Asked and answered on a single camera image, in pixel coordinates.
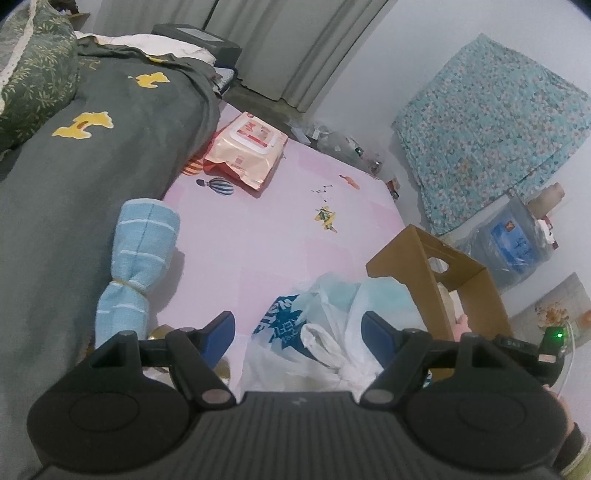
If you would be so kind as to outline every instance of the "brown cardboard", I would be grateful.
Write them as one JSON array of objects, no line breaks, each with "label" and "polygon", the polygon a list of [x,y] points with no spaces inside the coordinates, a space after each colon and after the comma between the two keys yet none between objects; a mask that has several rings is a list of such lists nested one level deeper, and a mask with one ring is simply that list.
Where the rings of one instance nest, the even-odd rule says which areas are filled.
[{"label": "brown cardboard", "polygon": [[[434,272],[429,258],[445,261],[448,270]],[[457,290],[473,332],[489,340],[499,333],[511,335],[505,307],[486,267],[414,225],[382,248],[366,268],[370,277],[394,277],[408,287],[435,339],[453,340],[438,282],[448,291]]]}]

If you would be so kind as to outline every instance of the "plastic bottle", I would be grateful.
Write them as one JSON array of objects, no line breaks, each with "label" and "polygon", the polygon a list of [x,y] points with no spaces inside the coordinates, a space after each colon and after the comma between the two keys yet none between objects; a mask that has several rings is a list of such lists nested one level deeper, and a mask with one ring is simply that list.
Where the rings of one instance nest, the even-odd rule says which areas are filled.
[{"label": "plastic bottle", "polygon": [[517,197],[455,247],[486,266],[501,293],[528,278],[553,252],[537,220]]},{"label": "plastic bottle", "polygon": [[363,149],[350,137],[338,132],[321,135],[318,138],[318,151],[330,155],[347,165],[358,168],[365,173],[370,173],[369,166],[361,159]]}]

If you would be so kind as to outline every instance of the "green floral pillow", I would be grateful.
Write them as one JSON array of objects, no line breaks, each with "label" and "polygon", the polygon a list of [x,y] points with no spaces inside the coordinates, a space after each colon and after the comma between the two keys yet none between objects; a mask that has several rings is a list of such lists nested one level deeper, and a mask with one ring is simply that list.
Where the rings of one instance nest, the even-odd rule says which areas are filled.
[{"label": "green floral pillow", "polygon": [[30,0],[0,30],[0,153],[29,138],[72,101],[76,36],[47,0]]}]

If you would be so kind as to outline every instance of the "blue floral cloth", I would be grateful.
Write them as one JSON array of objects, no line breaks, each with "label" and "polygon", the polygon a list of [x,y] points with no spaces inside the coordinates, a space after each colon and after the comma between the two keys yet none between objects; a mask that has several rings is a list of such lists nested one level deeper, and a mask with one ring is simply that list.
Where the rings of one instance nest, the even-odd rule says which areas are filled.
[{"label": "blue floral cloth", "polygon": [[485,35],[462,48],[394,128],[442,235],[512,190],[526,201],[589,136],[589,95]]}]

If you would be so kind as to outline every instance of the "dark green blanket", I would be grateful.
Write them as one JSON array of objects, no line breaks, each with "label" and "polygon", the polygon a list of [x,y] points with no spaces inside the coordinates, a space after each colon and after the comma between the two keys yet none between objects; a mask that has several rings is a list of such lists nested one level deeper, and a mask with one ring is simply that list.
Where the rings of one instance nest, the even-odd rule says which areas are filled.
[{"label": "dark green blanket", "polygon": [[90,340],[122,204],[161,198],[219,119],[202,61],[150,60],[92,38],[79,55],[72,103],[0,161],[2,479],[40,468],[27,413]]}]

